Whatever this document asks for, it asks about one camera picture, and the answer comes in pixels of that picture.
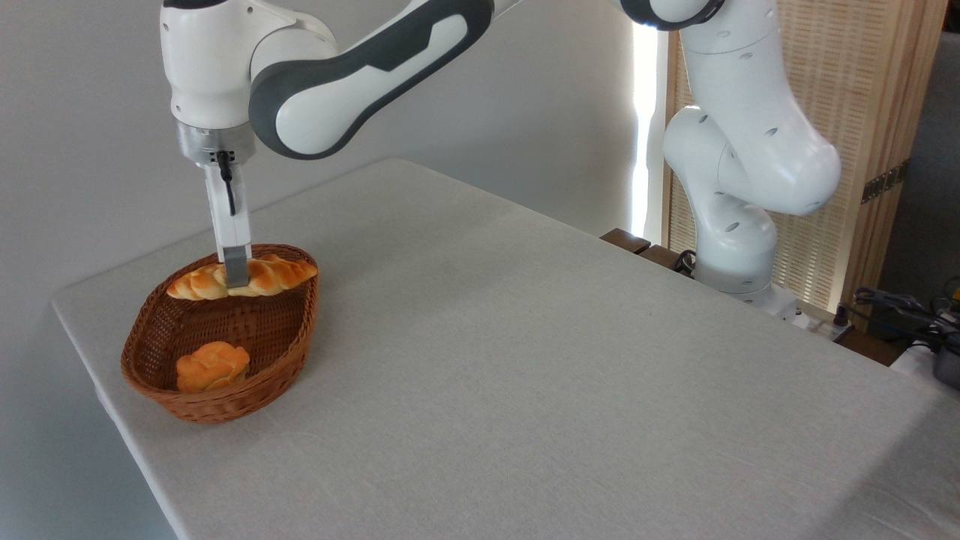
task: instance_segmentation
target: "metal hinge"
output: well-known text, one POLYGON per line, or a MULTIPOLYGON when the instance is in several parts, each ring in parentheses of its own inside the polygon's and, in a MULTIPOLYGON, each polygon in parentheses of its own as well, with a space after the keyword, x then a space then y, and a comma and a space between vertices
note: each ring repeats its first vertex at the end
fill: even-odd
POLYGON ((860 204, 865 205, 873 201, 882 195, 884 191, 889 191, 893 189, 895 185, 903 182, 906 179, 906 173, 909 167, 910 159, 907 159, 903 163, 867 182, 863 186, 863 197, 860 199, 860 204))

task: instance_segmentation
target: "brown wicker basket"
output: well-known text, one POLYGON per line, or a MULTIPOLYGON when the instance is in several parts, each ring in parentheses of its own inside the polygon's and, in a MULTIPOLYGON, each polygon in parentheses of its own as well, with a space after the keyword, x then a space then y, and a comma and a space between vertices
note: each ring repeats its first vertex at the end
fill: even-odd
MULTIPOLYGON (((316 261, 281 244, 253 246, 253 256, 316 261)), ((210 255, 173 274, 140 309, 120 358, 124 379, 137 392, 188 422, 215 424, 250 414, 275 400, 303 369, 317 312, 320 276, 275 296, 193 302, 166 294, 178 277, 217 261, 210 255), (211 341, 226 341, 250 354, 241 382, 196 394, 177 390, 178 358, 211 341)))

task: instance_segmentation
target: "bread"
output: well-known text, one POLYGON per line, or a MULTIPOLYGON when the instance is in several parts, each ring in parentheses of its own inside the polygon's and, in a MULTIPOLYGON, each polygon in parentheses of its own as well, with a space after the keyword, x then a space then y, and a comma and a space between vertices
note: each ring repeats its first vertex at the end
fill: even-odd
POLYGON ((227 296, 273 296, 317 275, 317 267, 305 260, 291 262, 270 254, 247 261, 250 283, 227 289, 227 269, 222 262, 208 264, 184 274, 167 288, 179 300, 216 300, 227 296))
POLYGON ((177 389, 195 393, 224 388, 245 379, 249 367, 250 355, 243 347, 226 341, 207 343, 177 360, 177 389))

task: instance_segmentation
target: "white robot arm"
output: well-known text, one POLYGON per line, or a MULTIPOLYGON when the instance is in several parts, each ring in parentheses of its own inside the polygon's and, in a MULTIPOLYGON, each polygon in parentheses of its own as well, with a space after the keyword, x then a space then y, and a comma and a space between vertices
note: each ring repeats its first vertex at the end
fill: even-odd
MULTIPOLYGON (((165 0, 161 44, 171 112, 181 150, 205 170, 228 286, 248 279, 251 238, 240 164, 253 153, 254 133, 289 158, 330 156, 371 115, 467 50, 520 1, 413 0, 340 52, 321 21, 262 0, 165 0)), ((682 178, 695 176, 686 166, 712 170, 706 184, 740 199, 732 204, 737 209, 750 201, 808 213, 827 200, 828 177, 838 165, 811 168, 829 158, 832 147, 809 127, 782 75, 773 0, 611 1, 638 23, 686 29, 690 81, 706 112, 684 111, 668 130, 666 154, 682 178), (684 129, 687 117, 699 129, 684 129), (703 143, 685 144, 688 138, 703 143), (811 183, 811 177, 827 180, 811 183)), ((698 226, 700 216, 717 213, 693 204, 698 226)), ((709 249, 705 253, 708 263, 709 249)), ((698 255, 698 265, 703 261, 698 255)))
POLYGON ((727 0, 681 31, 694 101, 664 136, 697 226, 694 277, 792 321, 772 283, 777 228, 765 210, 807 215, 840 182, 840 158, 801 111, 783 69, 776 0, 727 0))

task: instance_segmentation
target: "bamboo panel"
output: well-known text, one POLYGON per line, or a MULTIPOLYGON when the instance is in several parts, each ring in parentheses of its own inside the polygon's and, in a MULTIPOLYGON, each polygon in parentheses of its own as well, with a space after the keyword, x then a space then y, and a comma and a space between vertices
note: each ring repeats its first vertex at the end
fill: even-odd
MULTIPOLYGON (((866 182, 909 155, 917 101, 939 35, 924 32, 946 5, 947 0, 778 2, 790 85, 843 163, 840 186, 826 207, 807 217, 772 214, 780 234, 774 280, 808 304, 833 311, 845 282, 870 278, 867 269, 882 263, 899 191, 862 207, 860 199, 866 182)), ((692 103, 681 48, 671 37, 668 114, 692 103)), ((664 181, 666 244, 673 251, 693 249, 696 231, 683 187, 670 172, 664 181)))

